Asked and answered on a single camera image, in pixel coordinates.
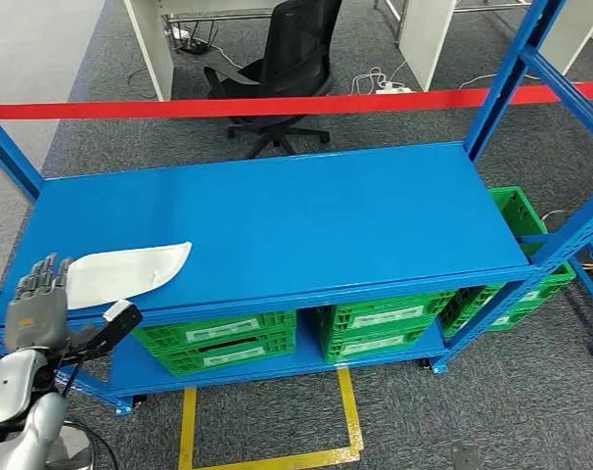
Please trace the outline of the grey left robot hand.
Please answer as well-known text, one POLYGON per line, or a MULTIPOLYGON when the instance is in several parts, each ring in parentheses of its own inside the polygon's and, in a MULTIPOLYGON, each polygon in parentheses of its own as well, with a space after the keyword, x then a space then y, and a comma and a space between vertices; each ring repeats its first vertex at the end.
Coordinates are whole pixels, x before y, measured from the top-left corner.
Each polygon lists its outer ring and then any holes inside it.
POLYGON ((51 354, 64 353, 96 336, 93 323, 80 331, 68 326, 66 284, 72 260, 55 265, 55 259, 52 253, 38 260, 19 279, 6 311, 4 344, 8 352, 44 348, 51 354))

